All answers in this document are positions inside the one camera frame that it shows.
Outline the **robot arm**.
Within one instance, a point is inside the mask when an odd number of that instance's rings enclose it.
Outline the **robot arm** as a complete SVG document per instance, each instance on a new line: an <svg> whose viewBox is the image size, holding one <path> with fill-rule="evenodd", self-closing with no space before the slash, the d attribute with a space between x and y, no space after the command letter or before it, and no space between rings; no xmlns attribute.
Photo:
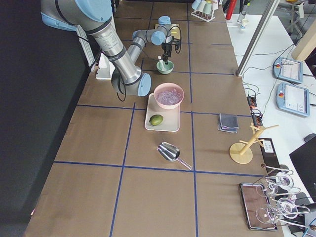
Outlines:
<svg viewBox="0 0 316 237"><path fill-rule="evenodd" d="M109 0L43 0L41 15L48 26L66 31L75 31L81 26L94 37L115 67L111 83L116 92L135 96L146 96L150 92L151 76L143 73L135 62L146 43L162 45L171 41L170 17L161 16L155 29L135 31L132 44L125 48L112 25Z"/></svg>
<svg viewBox="0 0 316 237"><path fill-rule="evenodd" d="M162 43L169 43L172 40L171 36L171 19L169 16L161 16L158 19L158 27L157 27L157 39L158 39L158 45L161 45Z"/></svg>

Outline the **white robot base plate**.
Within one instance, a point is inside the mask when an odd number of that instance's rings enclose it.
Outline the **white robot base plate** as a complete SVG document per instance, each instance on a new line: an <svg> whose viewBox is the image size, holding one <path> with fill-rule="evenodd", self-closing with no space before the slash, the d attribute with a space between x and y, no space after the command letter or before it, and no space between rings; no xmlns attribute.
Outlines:
<svg viewBox="0 0 316 237"><path fill-rule="evenodd" d="M115 67L102 53L98 63L96 78L99 80L111 80Z"/></svg>

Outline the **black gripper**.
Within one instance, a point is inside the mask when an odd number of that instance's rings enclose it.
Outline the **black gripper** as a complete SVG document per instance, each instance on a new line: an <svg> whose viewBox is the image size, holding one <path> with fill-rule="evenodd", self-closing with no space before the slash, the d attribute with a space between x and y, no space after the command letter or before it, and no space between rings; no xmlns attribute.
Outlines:
<svg viewBox="0 0 316 237"><path fill-rule="evenodd" d="M169 63L169 56L171 56L171 52L172 52L172 43L162 43L161 47L163 49L163 62L168 65Z"/></svg>

